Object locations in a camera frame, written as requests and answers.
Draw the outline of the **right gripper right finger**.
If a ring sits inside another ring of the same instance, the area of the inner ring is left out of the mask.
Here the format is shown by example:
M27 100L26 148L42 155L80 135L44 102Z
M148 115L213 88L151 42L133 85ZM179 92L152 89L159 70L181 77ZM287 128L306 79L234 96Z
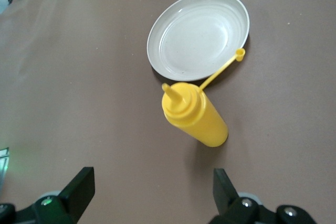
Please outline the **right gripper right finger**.
M213 171L213 197L218 215L209 224L317 224L298 206L280 205L273 212L255 195L239 194L223 168Z

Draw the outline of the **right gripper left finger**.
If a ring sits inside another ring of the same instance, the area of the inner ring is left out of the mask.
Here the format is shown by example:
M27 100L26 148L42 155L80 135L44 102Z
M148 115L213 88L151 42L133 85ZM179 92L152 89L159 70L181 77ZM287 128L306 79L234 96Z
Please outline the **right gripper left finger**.
M15 224L77 224L94 195L94 168L84 167L60 193L18 211Z

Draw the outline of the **yellow squeeze bottle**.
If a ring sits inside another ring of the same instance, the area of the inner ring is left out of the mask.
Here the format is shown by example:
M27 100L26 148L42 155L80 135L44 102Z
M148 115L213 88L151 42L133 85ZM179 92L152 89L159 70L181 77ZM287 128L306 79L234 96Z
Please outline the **yellow squeeze bottle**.
M167 121L208 147L219 147L228 138L228 127L204 89L234 61L242 61L245 49L235 54L200 86L177 82L162 84L162 110Z

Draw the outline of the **beige round plate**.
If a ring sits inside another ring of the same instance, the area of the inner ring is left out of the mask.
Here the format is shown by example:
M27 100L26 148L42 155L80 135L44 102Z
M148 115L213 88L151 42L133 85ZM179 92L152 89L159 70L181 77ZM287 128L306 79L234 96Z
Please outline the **beige round plate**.
M148 60L167 79L202 80L244 47L249 28L249 14L240 0L178 0L153 24Z

